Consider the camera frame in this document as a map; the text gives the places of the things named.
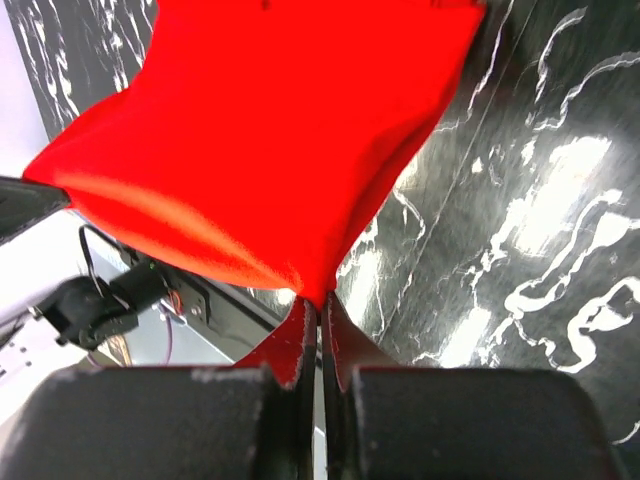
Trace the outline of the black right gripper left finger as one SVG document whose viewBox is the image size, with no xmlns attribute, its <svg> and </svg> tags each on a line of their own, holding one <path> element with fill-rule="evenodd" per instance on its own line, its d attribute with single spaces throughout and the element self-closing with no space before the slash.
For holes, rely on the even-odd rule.
<svg viewBox="0 0 640 480">
<path fill-rule="evenodd" d="M 309 479 L 316 309 L 231 366 L 63 369 L 27 401 L 5 479 Z"/>
</svg>

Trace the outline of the red t shirt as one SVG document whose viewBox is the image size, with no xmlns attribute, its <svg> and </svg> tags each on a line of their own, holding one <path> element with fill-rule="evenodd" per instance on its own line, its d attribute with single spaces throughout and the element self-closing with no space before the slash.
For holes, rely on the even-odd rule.
<svg viewBox="0 0 640 480">
<path fill-rule="evenodd" d="M 451 102 L 477 1 L 163 1 L 141 71 L 24 178 L 105 232 L 322 306 Z"/>
</svg>

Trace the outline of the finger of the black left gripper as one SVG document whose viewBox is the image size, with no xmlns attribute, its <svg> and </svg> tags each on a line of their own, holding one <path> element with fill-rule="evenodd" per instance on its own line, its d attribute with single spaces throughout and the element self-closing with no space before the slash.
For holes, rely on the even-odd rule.
<svg viewBox="0 0 640 480">
<path fill-rule="evenodd" d="M 16 238 L 70 205 L 67 193 L 56 187 L 12 177 L 2 177 L 0 184 L 0 238 Z"/>
</svg>

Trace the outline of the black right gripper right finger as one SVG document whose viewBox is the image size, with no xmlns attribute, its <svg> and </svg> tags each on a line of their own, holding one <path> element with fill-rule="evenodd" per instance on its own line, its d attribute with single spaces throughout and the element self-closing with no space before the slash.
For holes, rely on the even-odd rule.
<svg viewBox="0 0 640 480">
<path fill-rule="evenodd" d="M 623 479 L 594 403 L 549 370 L 422 368 L 335 295 L 321 313 L 331 479 Z"/>
</svg>

